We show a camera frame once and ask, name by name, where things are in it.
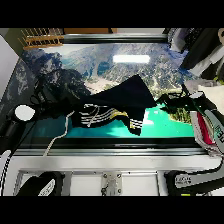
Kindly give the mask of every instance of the white circular cap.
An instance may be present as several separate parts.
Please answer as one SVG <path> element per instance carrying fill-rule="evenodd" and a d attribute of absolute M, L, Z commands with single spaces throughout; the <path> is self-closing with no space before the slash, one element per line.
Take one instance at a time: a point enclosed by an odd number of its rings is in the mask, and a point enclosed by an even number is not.
<path fill-rule="evenodd" d="M 189 97 L 192 98 L 192 99 L 197 99 L 202 95 L 203 95 L 203 92 L 199 91 L 199 92 L 195 92 L 195 93 L 191 94 Z"/>
<path fill-rule="evenodd" d="M 34 114 L 35 114 L 35 110 L 32 109 L 31 107 L 26 106 L 26 105 L 19 105 L 15 109 L 16 117 L 19 118 L 22 121 L 31 120 Z"/>

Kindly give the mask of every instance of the green water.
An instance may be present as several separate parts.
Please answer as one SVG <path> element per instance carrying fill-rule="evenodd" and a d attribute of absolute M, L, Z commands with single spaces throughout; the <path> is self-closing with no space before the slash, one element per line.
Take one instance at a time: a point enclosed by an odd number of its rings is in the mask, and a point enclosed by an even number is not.
<path fill-rule="evenodd" d="M 193 129 L 190 124 L 176 122 L 169 119 L 169 115 L 160 110 L 161 106 L 146 109 L 146 117 L 140 137 L 169 138 L 169 137 L 193 137 Z M 122 121 L 113 121 L 99 128 L 73 128 L 66 136 L 74 137 L 132 137 L 139 138 L 128 131 Z"/>

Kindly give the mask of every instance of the metal bracket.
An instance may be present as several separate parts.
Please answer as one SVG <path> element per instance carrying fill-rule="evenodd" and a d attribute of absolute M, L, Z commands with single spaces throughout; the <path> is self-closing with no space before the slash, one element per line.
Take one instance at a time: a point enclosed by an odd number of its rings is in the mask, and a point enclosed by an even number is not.
<path fill-rule="evenodd" d="M 103 172 L 102 196 L 120 196 L 122 194 L 122 175 L 121 172 Z"/>

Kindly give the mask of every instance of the red object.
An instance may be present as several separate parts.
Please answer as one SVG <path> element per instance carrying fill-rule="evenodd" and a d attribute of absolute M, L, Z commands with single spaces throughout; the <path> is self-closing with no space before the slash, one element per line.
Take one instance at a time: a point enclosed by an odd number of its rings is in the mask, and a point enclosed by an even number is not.
<path fill-rule="evenodd" d="M 213 143 L 208 134 L 208 130 L 207 130 L 207 127 L 206 127 L 206 124 L 205 124 L 205 121 L 204 121 L 202 115 L 197 112 L 197 116 L 198 116 L 198 124 L 201 128 L 201 133 L 203 136 L 203 141 L 208 145 L 212 145 Z"/>

